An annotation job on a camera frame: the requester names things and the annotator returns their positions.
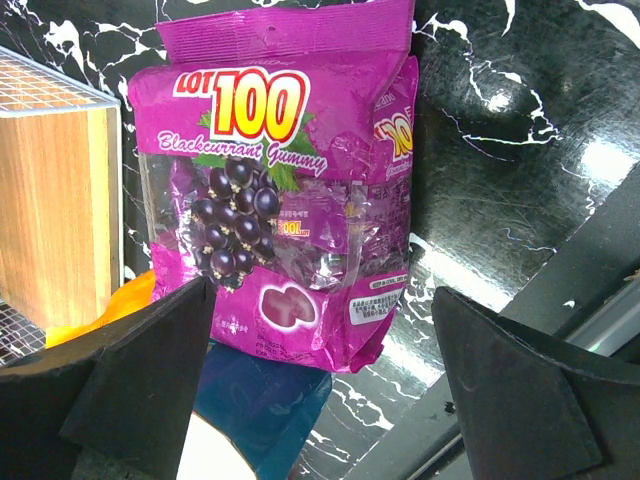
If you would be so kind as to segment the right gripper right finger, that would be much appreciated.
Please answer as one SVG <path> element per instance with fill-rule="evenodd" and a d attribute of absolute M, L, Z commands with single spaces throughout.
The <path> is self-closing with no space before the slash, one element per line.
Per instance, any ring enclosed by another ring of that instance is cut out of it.
<path fill-rule="evenodd" d="M 448 287 L 432 315 L 474 478 L 638 478 L 638 366 Z"/>

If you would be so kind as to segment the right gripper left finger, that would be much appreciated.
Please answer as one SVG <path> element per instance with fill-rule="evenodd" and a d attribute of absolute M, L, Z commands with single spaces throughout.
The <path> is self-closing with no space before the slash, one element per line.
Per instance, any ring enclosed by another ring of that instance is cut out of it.
<path fill-rule="evenodd" d="M 146 478 L 175 478 L 215 301 L 215 287 L 197 278 L 2 368 L 2 478 L 69 479 L 84 453 Z"/>

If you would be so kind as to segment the yellow mango candy bag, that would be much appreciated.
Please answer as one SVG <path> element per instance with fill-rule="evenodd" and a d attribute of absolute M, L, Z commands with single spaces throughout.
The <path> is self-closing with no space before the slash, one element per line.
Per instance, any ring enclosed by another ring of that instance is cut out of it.
<path fill-rule="evenodd" d="M 45 348 L 53 348 L 88 334 L 147 307 L 152 301 L 155 273 L 149 270 L 120 287 L 111 297 L 105 312 L 92 323 L 76 327 L 46 329 Z"/>

